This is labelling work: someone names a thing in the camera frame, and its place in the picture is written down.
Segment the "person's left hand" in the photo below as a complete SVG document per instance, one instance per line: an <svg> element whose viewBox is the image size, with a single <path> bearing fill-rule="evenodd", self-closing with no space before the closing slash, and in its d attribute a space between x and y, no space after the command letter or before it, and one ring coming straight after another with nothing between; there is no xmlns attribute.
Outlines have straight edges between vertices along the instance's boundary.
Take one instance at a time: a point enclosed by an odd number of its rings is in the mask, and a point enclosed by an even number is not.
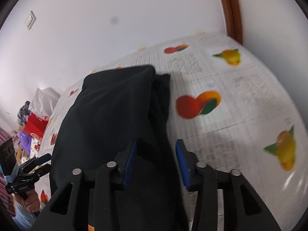
<svg viewBox="0 0 308 231"><path fill-rule="evenodd" d="M19 207L26 212L40 211L40 200L37 192L32 189L26 192L27 198L24 200L20 195L14 194L14 198Z"/></svg>

